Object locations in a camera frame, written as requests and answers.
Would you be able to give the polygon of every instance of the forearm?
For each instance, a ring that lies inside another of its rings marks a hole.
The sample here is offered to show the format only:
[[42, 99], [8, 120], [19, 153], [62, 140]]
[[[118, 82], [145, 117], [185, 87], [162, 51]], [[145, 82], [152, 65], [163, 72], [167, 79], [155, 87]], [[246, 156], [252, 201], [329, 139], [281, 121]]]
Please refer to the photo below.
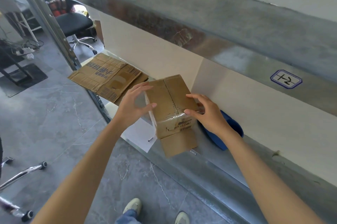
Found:
[[224, 141], [269, 223], [323, 223], [234, 131]]
[[65, 178], [32, 224], [82, 224], [104, 174], [116, 141], [124, 128], [112, 120], [83, 159]]

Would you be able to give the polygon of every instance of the blue jeans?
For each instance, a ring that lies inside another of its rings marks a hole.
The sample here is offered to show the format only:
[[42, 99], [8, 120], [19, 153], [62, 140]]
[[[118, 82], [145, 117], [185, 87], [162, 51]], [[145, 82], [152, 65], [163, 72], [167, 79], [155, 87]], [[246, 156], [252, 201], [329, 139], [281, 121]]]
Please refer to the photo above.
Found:
[[137, 212], [134, 209], [129, 209], [116, 219], [115, 224], [141, 224], [136, 218]]

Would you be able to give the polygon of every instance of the gray marble floor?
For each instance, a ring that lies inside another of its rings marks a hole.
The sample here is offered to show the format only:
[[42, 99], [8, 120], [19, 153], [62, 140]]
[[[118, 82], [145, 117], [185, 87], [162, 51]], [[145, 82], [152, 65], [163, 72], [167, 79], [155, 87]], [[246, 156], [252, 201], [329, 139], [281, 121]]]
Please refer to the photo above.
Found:
[[[24, 177], [1, 196], [35, 212], [43, 206], [60, 182], [86, 153], [106, 126], [86, 92], [66, 77], [71, 73], [51, 40], [43, 33], [37, 38], [44, 46], [33, 62], [48, 79], [7, 98], [0, 90], [0, 136], [4, 155], [15, 158], [4, 166], [1, 180], [43, 160], [44, 171]], [[100, 42], [92, 44], [101, 51]], [[80, 61], [92, 56], [86, 47], [75, 53]], [[186, 211], [192, 223], [226, 223], [221, 217], [153, 165], [127, 142], [120, 139], [113, 150], [86, 224], [114, 223], [134, 197], [143, 201], [140, 221], [174, 223], [179, 211]], [[20, 223], [0, 211], [1, 223]]]

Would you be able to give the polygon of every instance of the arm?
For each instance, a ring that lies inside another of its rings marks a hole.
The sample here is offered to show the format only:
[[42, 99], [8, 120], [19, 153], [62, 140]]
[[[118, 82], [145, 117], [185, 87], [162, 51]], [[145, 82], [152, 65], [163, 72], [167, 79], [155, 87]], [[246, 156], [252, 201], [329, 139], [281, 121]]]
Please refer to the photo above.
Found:
[[115, 117], [38, 212], [32, 224], [84, 222], [116, 141], [126, 128], [156, 106], [152, 103], [137, 108], [134, 104], [137, 96], [150, 88], [147, 82], [143, 82], [125, 94]]
[[323, 221], [246, 144], [208, 97], [189, 94], [204, 105], [205, 114], [185, 110], [228, 147], [268, 223], [317, 224]]

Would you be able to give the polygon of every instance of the fingers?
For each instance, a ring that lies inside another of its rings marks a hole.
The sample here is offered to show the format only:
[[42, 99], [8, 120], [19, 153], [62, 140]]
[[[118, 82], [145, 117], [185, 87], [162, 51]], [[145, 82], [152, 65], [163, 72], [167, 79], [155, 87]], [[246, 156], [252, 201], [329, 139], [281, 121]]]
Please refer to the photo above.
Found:
[[142, 92], [149, 90], [153, 88], [153, 86], [139, 86], [138, 88], [136, 88], [135, 90], [133, 90], [131, 92], [131, 94], [133, 95], [134, 98], [136, 98], [137, 96], [139, 96]]
[[149, 111], [151, 111], [156, 106], [157, 106], [156, 103], [149, 103], [145, 107], [140, 108], [140, 110], [141, 110], [141, 116], [145, 115], [146, 113], [148, 113]]
[[187, 94], [186, 96], [189, 98], [198, 99], [199, 102], [202, 103], [203, 105], [205, 105], [207, 101], [210, 101], [210, 99], [207, 96], [201, 94]]
[[189, 109], [184, 110], [184, 113], [196, 119], [200, 119], [202, 117], [201, 114], [197, 113], [196, 111], [189, 110]]
[[147, 86], [147, 85], [149, 85], [149, 82], [148, 82], [148, 81], [139, 83], [139, 84], [137, 84], [137, 85], [134, 85], [131, 89], [129, 89], [128, 92], [130, 93], [130, 92], [136, 90], [136, 89], [139, 88], [139, 87], [143, 87], [143, 86]]

